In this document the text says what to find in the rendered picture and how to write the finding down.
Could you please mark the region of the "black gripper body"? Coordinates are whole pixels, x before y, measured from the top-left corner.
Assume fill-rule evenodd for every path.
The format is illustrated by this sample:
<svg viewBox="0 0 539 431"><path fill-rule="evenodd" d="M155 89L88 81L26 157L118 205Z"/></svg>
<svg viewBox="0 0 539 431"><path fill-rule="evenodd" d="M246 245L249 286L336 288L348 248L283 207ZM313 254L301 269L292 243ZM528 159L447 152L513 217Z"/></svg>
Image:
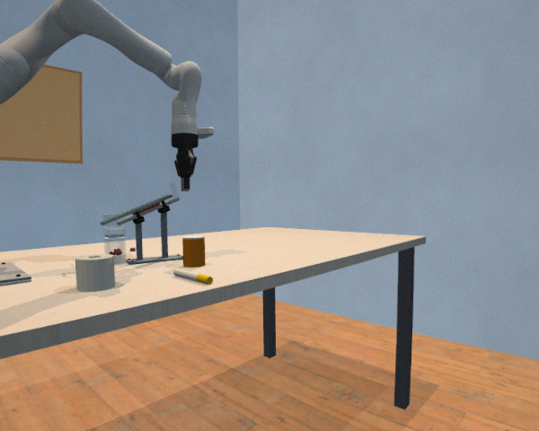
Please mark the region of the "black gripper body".
<svg viewBox="0 0 539 431"><path fill-rule="evenodd" d="M191 133L177 133L172 134L172 147L178 148L178 154L183 153L183 164L185 166L186 159L191 150L193 155L193 148L198 147L198 135ZM192 147L192 149L191 149Z"/></svg>

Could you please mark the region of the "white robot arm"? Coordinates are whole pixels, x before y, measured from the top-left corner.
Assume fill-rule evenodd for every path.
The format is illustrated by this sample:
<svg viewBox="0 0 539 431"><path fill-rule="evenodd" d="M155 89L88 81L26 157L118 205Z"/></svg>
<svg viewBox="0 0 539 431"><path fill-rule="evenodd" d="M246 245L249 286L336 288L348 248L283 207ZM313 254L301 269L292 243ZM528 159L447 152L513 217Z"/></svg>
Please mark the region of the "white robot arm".
<svg viewBox="0 0 539 431"><path fill-rule="evenodd" d="M32 25L0 44L0 104L18 93L56 50L81 34L109 43L179 91L172 100L172 134L199 134L199 139L214 135L212 127L198 129L199 66L192 61L173 65L169 52L95 0L55 0Z"/></svg>

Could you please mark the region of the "grey cylinder with yellow cap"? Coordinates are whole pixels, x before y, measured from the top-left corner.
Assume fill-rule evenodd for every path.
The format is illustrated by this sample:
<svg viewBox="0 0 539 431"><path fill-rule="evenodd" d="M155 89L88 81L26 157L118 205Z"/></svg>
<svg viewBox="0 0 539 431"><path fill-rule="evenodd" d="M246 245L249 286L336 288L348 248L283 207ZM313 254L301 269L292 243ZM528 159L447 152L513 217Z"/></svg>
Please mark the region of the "grey cylinder with yellow cap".
<svg viewBox="0 0 539 431"><path fill-rule="evenodd" d="M178 269L178 268L173 271L173 274L177 277L187 278L187 279L194 280L194 281L208 284L208 285L211 285L213 283L212 277L201 275L194 272L189 272L189 271Z"/></svg>

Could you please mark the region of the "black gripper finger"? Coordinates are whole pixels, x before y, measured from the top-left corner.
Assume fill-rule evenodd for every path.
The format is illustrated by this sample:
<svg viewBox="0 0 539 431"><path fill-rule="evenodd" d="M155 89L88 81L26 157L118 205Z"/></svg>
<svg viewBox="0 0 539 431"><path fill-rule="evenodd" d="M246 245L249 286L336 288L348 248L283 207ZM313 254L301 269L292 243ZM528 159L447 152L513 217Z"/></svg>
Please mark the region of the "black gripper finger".
<svg viewBox="0 0 539 431"><path fill-rule="evenodd" d="M178 176L180 176L180 178L182 178L182 176L181 176L181 168L180 168L180 158L179 158L179 154L176 154L176 159L177 159L177 160L174 161L175 167L176 167ZM177 161L178 161L178 162L177 162Z"/></svg>
<svg viewBox="0 0 539 431"><path fill-rule="evenodd" d="M190 191L190 177L193 175L195 164L197 161L197 156L192 155L191 150L189 150L185 166L183 166L183 153L179 154L180 158L180 168L181 168L181 187L182 191ZM187 171L188 170L188 171Z"/></svg>

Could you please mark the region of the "clear glass vial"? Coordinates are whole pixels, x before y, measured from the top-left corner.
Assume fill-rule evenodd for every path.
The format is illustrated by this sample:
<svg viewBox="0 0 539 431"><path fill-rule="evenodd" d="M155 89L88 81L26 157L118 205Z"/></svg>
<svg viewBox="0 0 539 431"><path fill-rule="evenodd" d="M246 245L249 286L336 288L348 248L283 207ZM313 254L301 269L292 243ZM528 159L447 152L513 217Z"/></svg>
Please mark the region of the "clear glass vial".
<svg viewBox="0 0 539 431"><path fill-rule="evenodd" d="M104 238L104 254L114 255L114 266L127 264L126 237Z"/></svg>

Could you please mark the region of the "brown cylinder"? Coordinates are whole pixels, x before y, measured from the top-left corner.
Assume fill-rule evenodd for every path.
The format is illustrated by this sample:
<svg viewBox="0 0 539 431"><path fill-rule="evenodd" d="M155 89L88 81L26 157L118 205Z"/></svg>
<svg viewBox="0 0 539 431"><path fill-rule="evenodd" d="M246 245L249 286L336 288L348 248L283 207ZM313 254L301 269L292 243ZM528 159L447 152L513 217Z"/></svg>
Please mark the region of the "brown cylinder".
<svg viewBox="0 0 539 431"><path fill-rule="evenodd" d="M192 235L182 237L183 267L198 268L206 265L205 236Z"/></svg>

